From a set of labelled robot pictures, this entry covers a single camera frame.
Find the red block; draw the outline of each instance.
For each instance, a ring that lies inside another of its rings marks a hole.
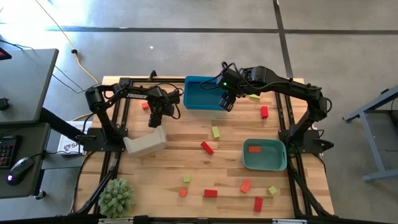
[[[205,197],[217,197],[216,190],[205,190]]]
[[[243,181],[242,186],[241,186],[241,191],[244,192],[244,193],[247,193],[249,191],[249,189],[250,189],[251,184],[252,184],[251,179],[245,179]]]
[[[181,189],[180,192],[179,192],[179,194],[180,194],[181,197],[187,196],[187,193],[188,193],[188,191],[185,190],[185,189]]]
[[[250,153],[261,152],[261,147],[260,146],[249,146],[248,151]]]
[[[261,118],[268,118],[268,107],[262,106],[261,107]]]
[[[206,150],[206,152],[209,155],[212,155],[214,153],[213,150],[211,149],[211,147],[209,145],[207,145],[206,142],[202,142],[200,145]]]
[[[149,105],[148,105],[147,102],[141,103],[141,106],[142,106],[142,109],[143,109],[143,110],[148,110],[148,109],[149,109]]]
[[[262,207],[262,197],[256,197],[256,201],[254,202],[254,211],[261,212]]]

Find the yellow-green cube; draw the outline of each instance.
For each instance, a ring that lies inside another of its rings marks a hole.
[[[255,98],[255,99],[261,99],[260,96],[257,96],[256,94],[251,94],[249,95],[250,98]]]
[[[184,182],[184,183],[189,183],[189,182],[191,182],[191,177],[190,177],[190,176],[184,176],[183,182]]]
[[[276,188],[274,186],[268,188],[268,190],[269,190],[269,193],[271,193],[272,195],[274,195],[277,192]]]
[[[220,132],[218,131],[218,127],[217,126],[211,127],[211,130],[213,131],[214,138],[219,138],[220,137]]]

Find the black desk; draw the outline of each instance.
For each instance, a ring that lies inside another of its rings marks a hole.
[[[0,134],[7,129],[20,128],[6,133],[22,136],[16,161],[43,152],[51,129],[77,141],[76,136],[84,133],[43,108],[58,50],[8,52],[12,58],[0,61],[0,98],[9,98],[10,107],[0,111]],[[6,183],[9,171],[0,170],[0,198],[38,195],[44,170],[40,156],[34,158],[34,161],[34,167],[16,186]]]
[[[0,128],[0,134],[8,131],[9,129],[10,128]],[[7,132],[6,135],[19,135],[22,137],[21,145],[19,146],[16,156],[16,161],[22,159],[23,157],[30,157],[34,154],[42,153],[47,146],[47,139],[50,133],[49,124],[30,124],[25,128],[14,130],[15,131]],[[40,169],[42,167],[43,158],[42,156],[35,156],[32,159],[35,161],[34,166],[27,173],[24,180],[18,185],[8,185],[6,179],[9,170],[0,170],[0,198],[27,197],[38,194],[43,177],[43,171]]]

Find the white container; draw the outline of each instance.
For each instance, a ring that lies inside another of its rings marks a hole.
[[[127,152],[134,157],[139,157],[166,148],[166,132],[160,125],[152,134],[137,139],[124,137],[123,141]]]

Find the gray floor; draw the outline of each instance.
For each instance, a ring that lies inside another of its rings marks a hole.
[[[40,2],[63,26],[277,28],[271,0]],[[279,0],[279,4],[286,29],[398,29],[397,1]],[[75,63],[62,33],[43,31],[53,23],[34,1],[3,0],[0,10],[3,6],[0,22],[12,25],[0,25],[2,38],[34,48],[58,48],[57,65],[83,88],[94,84]],[[159,75],[214,76],[223,60],[240,67],[265,65],[286,76],[278,34],[67,34],[82,54],[82,63],[99,80],[105,75],[148,75],[153,69]],[[333,101],[328,118],[317,126],[326,129],[324,139],[335,143],[325,153],[335,213],[397,223],[398,177],[362,181],[361,176],[375,172],[376,165],[361,123],[345,124],[341,117],[398,83],[398,35],[287,35],[286,39],[294,77],[322,86]],[[55,75],[65,80],[58,72]],[[84,95],[76,96],[56,80],[51,81],[45,106],[63,119],[88,112]],[[390,152],[387,166],[394,167],[397,156]],[[43,189],[48,197],[0,200],[0,219],[67,214],[76,175],[76,169],[46,172]]]

